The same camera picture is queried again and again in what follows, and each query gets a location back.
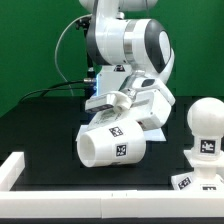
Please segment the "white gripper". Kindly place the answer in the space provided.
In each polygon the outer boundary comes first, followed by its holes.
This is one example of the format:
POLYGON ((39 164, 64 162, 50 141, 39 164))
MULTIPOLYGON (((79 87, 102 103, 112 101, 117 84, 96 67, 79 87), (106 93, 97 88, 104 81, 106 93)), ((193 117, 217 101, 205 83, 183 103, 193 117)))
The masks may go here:
POLYGON ((161 128, 167 121, 175 98, 160 78, 136 72, 127 76, 119 90, 126 94, 132 105, 129 110, 115 112, 112 109, 94 113, 88 125, 93 130, 119 120, 136 121, 144 130, 161 128))

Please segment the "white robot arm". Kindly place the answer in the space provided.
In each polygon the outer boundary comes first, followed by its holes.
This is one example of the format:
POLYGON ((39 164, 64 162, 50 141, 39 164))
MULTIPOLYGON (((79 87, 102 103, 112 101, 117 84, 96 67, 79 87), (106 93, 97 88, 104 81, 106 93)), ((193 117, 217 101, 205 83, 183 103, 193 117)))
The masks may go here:
POLYGON ((91 13, 87 52, 101 66, 131 67, 122 84, 91 97, 85 110, 94 115, 90 130, 127 119, 143 130, 162 127, 175 103, 166 83, 174 51, 164 27, 154 19, 126 19, 126 11, 142 11, 158 0, 79 0, 91 13))

